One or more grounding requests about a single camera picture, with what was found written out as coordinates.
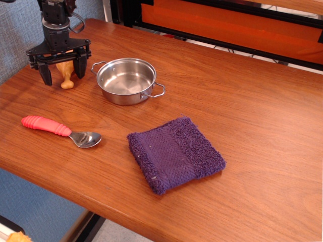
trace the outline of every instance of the purple washcloth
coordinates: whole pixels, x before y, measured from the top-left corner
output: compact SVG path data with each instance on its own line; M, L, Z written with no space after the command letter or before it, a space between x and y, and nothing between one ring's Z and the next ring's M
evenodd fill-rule
M129 147L154 193L161 195L226 167L221 154L188 117L127 136Z

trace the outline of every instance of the pot handle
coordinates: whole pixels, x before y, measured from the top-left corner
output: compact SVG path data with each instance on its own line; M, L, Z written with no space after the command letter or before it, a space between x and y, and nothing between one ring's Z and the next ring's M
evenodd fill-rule
M93 68L94 68L94 66L96 66L96 65L98 65L98 64L101 64L101 63L107 63L107 62L104 62L104 61L103 61L103 62L94 63L94 64L93 64L93 66L92 66L92 68L91 68L91 72L92 72L92 73L94 73L95 75L97 75L97 72L95 72L95 71L93 70Z
M140 98L143 98L144 96L152 97L152 98L159 97L159 96L163 96L163 95L165 94L165 86L164 86L164 85L162 85L162 84L159 84L159 83L157 83L157 82L155 82L155 84L156 84L156 85L159 85L159 86L161 86L161 87L163 87L163 92L162 92L161 94L158 94L158 95L155 95L155 96L151 96L151 95L146 94L146 93L141 93Z

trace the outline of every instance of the red spoon handle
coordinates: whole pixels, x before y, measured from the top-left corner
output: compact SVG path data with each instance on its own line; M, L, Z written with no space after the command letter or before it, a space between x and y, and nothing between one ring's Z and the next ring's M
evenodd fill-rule
M23 126L34 130L45 130L56 135L69 136L71 130L63 124L41 116L27 116L21 120Z

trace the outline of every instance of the pot rim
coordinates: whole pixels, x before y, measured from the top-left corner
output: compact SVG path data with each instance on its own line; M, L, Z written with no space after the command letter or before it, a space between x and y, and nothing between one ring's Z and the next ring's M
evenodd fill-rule
M147 88L145 88L145 89L141 90L140 92L131 93L131 94L113 93L113 92L110 92L110 91L107 91L106 89L104 89L104 88L102 87L102 85L100 84L99 75L100 75L102 72L104 72L104 71L105 71L105 70L103 70L103 69L108 68L109 66L113 66L113 65L115 65L115 64L117 64L117 63L120 63L120 62L139 62L139 63L143 63L143 64L145 64L147 67L149 67L149 68L152 70L152 73L153 73L153 80L152 80L151 84L150 84ZM131 96L131 95L141 94L142 92L144 92L144 91L148 90L150 87L152 87L152 86L155 84L156 76L157 76L157 74L156 74L156 70L155 70L155 68L152 66L152 64L150 64L149 62L147 62L147 61L145 61L145 60L142 60L142 59L139 59L139 58L131 58L131 57L127 57L127 58L114 59L114 60L112 60L112 61L110 61L110 62L106 63L105 65L103 65L103 66L99 69L99 71L97 72L97 74L96 74L96 81L97 81L97 84L99 85L99 87L100 87L100 88L102 89L102 91L104 91L104 92L107 92L107 93L112 94L112 95L118 95L118 96Z

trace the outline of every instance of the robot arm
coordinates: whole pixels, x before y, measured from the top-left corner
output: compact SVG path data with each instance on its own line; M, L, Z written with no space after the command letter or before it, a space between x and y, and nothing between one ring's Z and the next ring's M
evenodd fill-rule
M13 3L15 0L0 0L0 2ZM66 61L73 61L74 70L78 78L85 75L87 59L91 56L90 40L72 39L69 37L69 17L76 9L75 0L37 0L41 16L45 40L42 44L26 51L29 56L31 68L39 70L46 85L51 86L51 74L48 65Z

